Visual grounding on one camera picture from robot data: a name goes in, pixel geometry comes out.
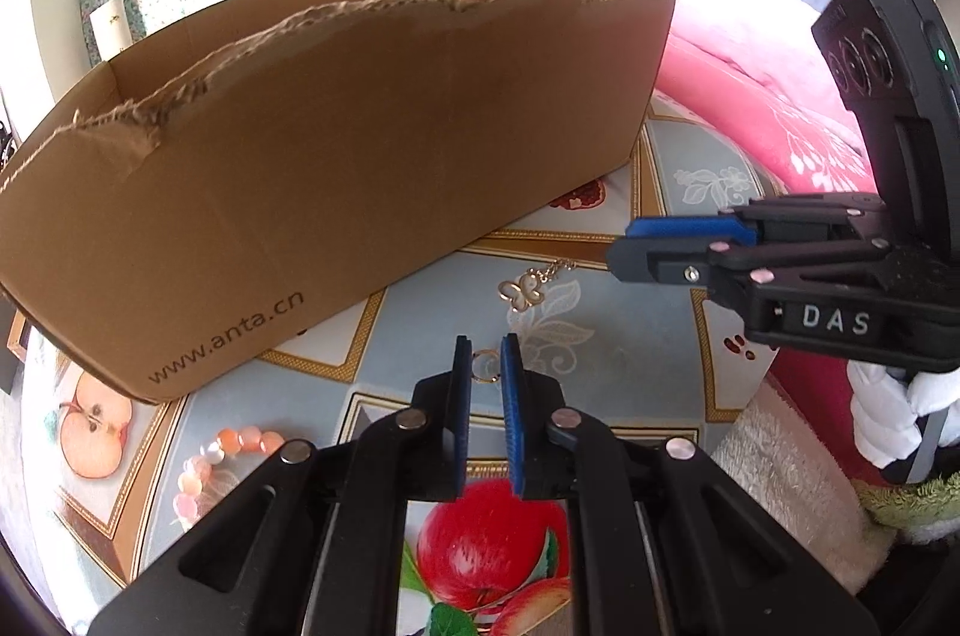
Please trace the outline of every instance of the pink bead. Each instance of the pink bead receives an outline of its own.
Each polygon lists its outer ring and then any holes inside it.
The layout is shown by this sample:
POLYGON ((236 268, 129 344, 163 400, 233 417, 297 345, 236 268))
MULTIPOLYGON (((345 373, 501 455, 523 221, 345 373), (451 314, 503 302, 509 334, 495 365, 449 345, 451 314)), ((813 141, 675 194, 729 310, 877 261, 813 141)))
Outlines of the pink bead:
POLYGON ((243 449, 240 444, 240 434, 231 428, 224 428, 217 433, 217 441, 220 443, 220 448, 230 457, 239 454, 240 449, 243 449))
POLYGON ((197 497, 203 492, 203 482, 201 482, 193 473, 181 473, 176 478, 176 486, 184 495, 197 497))
POLYGON ((184 473, 190 473, 200 480, 200 483, 206 484, 210 481, 210 473, 213 471, 211 466, 203 457, 194 454, 184 463, 184 473))
POLYGON ((189 495, 186 495, 186 493, 180 493, 174 497, 174 513, 186 521, 195 521, 200 516, 197 502, 189 495))
POLYGON ((260 437, 260 451, 266 454, 267 457, 270 457, 271 454, 282 446, 283 436, 279 433, 274 433, 272 430, 267 430, 267 433, 263 433, 260 437))
POLYGON ((240 447, 244 452, 259 452, 262 433, 256 425, 247 425, 240 430, 240 447))

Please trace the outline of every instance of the metal pin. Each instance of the metal pin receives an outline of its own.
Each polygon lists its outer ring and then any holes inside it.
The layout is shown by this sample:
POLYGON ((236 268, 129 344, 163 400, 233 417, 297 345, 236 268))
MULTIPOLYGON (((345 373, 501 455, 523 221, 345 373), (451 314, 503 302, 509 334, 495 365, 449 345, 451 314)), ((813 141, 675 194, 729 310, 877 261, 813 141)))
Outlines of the metal pin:
POLYGON ((750 272, 750 280, 754 283, 771 283, 774 280, 774 272, 769 268, 757 268, 750 272))
POLYGON ((401 430, 419 430, 426 425, 426 414, 421 409, 403 409, 397 414, 397 426, 401 430))
POLYGON ((287 441, 287 443, 283 445, 283 449, 280 450, 280 459, 290 465, 296 465, 309 460, 312 452, 313 447, 308 441, 295 438, 293 441, 287 441))
POLYGON ((558 428, 572 430, 581 423, 582 417, 576 409, 557 409, 550 415, 550 421, 558 428))
POLYGON ((689 460, 697 454, 697 447, 689 438, 671 438, 666 442, 666 454, 675 460, 689 460))

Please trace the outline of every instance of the white cloth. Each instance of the white cloth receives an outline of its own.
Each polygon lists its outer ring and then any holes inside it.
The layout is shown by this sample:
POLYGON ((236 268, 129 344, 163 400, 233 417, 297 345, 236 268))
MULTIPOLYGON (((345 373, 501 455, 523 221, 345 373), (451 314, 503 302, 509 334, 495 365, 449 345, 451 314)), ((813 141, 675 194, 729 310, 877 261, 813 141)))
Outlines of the white cloth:
POLYGON ((847 363, 853 387, 853 441, 877 468, 906 459, 920 446, 917 420, 949 408, 940 446, 960 441, 960 370, 948 374, 919 374, 903 385, 883 365, 847 363))
POLYGON ((896 531, 867 516, 827 448, 767 382, 712 457, 851 593, 883 565, 896 531))

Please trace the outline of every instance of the apple print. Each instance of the apple print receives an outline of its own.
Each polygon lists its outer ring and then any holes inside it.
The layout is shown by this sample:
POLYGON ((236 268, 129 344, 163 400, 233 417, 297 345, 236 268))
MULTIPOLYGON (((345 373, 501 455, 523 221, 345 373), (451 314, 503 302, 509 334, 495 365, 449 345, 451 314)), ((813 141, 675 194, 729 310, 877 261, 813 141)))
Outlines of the apple print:
POLYGON ((490 636, 522 636, 570 601, 569 577, 540 580, 510 599, 490 629, 490 636))
POLYGON ((120 467, 127 428, 133 415, 130 398, 84 372, 73 400, 61 404, 66 415, 59 447, 66 464, 81 478, 106 478, 120 467))
POLYGON ((505 479, 475 481, 458 500, 430 511, 416 540, 416 567, 439 601, 464 612, 483 609, 534 571, 540 578, 569 574, 566 513, 548 500, 520 500, 505 479), (545 562, 549 548, 555 554, 545 562))
POLYGON ((602 206, 603 201, 607 199, 607 188, 603 181, 597 179, 576 190, 570 191, 565 195, 560 195, 556 200, 550 203, 552 209, 565 209, 566 211, 586 211, 602 206))

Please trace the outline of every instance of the white towel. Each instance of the white towel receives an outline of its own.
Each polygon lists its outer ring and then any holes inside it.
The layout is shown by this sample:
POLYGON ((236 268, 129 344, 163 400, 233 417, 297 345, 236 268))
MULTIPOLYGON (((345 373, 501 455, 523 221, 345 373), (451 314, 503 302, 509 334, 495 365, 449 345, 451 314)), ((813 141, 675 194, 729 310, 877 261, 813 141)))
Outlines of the white towel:
POLYGON ((883 565, 896 532, 870 519, 826 447, 768 382, 713 459, 851 593, 883 565))

